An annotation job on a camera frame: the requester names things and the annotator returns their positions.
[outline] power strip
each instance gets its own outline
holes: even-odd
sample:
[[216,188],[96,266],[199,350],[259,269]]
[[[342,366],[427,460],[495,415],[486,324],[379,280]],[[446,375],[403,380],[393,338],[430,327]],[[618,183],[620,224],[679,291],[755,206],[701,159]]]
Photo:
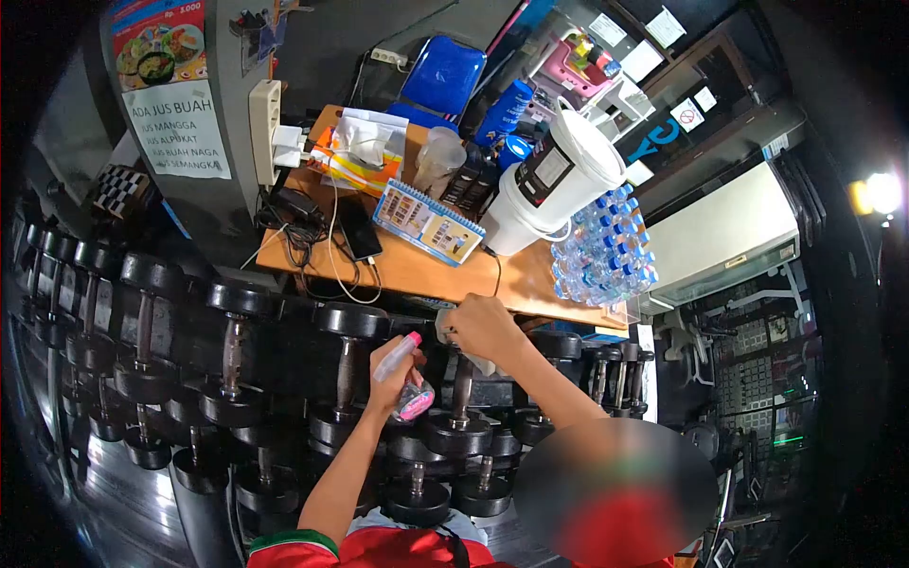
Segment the power strip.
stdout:
[[390,65],[398,65],[403,67],[407,65],[407,57],[405,55],[396,54],[394,51],[388,51],[386,49],[376,49],[370,54],[376,61],[381,61],[382,63],[388,63]]

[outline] paper sign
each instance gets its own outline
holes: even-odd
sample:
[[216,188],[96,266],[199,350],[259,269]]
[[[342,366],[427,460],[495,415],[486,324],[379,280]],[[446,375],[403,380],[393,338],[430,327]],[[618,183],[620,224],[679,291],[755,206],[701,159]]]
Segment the paper sign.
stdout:
[[156,174],[231,179],[207,80],[153,86],[122,97]]
[[637,160],[625,168],[625,178],[630,184],[634,185],[635,187],[644,183],[653,176],[654,173],[651,172],[650,168],[644,165],[644,162],[641,160]]
[[683,100],[680,105],[669,111],[669,114],[678,121],[686,132],[691,132],[704,121],[704,115],[697,110],[697,106],[690,98]]
[[650,42],[644,40],[637,45],[622,61],[622,71],[631,77],[635,83],[644,81],[644,78],[663,62],[663,56],[656,51]]
[[675,40],[685,34],[685,30],[679,21],[675,19],[666,6],[663,11],[646,26],[647,31],[663,46],[663,48],[672,45]]
[[590,23],[590,31],[602,37],[611,47],[615,47],[625,36],[625,30],[619,27],[616,22],[609,19],[606,14],[600,14]]
[[716,99],[714,94],[710,92],[709,87],[704,87],[694,95],[694,100],[701,106],[701,110],[704,112],[709,111],[710,109],[716,106]]

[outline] wooden table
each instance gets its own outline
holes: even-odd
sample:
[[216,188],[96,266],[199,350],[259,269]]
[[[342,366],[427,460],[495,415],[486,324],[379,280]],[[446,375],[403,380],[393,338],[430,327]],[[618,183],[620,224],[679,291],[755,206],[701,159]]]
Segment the wooden table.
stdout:
[[[330,125],[336,125],[342,107],[328,105],[319,115],[310,138],[315,139]],[[411,183],[416,171],[414,158],[420,147],[426,142],[429,131],[422,126],[408,125],[405,145],[405,160],[402,179]],[[332,214],[332,202],[335,198],[333,187],[320,184],[321,175],[310,170],[295,169],[287,178],[286,186],[308,193],[316,201],[327,217]],[[341,196],[354,192],[341,189]],[[366,194],[360,194],[367,213],[372,214],[377,201]],[[498,267],[495,259],[476,249],[461,266],[454,268],[436,260],[403,239],[388,233],[380,227],[375,228],[382,244],[383,252],[375,258],[375,265],[382,278],[385,290],[394,290],[404,294],[415,294],[459,303],[464,297],[474,294],[492,295],[495,290],[495,279]],[[263,243],[275,233],[265,232]],[[263,247],[256,257],[260,266],[274,268],[289,273],[299,273],[300,269],[287,260],[287,249],[282,234]],[[346,283],[354,280],[354,267],[340,251],[332,246],[335,267],[341,280]],[[335,279],[328,258],[328,242],[313,247],[309,265],[305,273],[323,278]],[[497,297],[513,312],[540,315],[553,319],[568,320],[584,324],[607,327],[613,330],[627,330],[624,307],[619,314],[607,314],[603,308],[590,308],[582,304],[560,300],[553,291],[553,277],[550,267],[553,257],[549,253],[549,243],[538,241],[514,256],[500,256],[502,263],[502,282],[499,284]],[[369,270],[361,267],[360,285],[373,285],[374,276]],[[369,293],[360,293],[357,297],[371,297]]]

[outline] food poster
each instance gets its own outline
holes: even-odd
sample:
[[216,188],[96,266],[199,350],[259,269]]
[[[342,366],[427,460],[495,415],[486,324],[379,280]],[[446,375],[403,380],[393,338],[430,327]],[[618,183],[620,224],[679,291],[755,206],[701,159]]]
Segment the food poster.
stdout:
[[124,93],[208,78],[203,0],[120,0],[112,11],[116,71]]

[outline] poster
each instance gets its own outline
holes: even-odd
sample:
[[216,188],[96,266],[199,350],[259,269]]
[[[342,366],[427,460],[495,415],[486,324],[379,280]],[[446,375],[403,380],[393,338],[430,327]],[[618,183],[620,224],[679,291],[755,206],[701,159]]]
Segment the poster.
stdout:
[[205,2],[120,0],[111,36],[126,113],[156,174],[231,179],[205,62]]
[[208,78],[203,0],[121,0],[112,10],[123,92]]

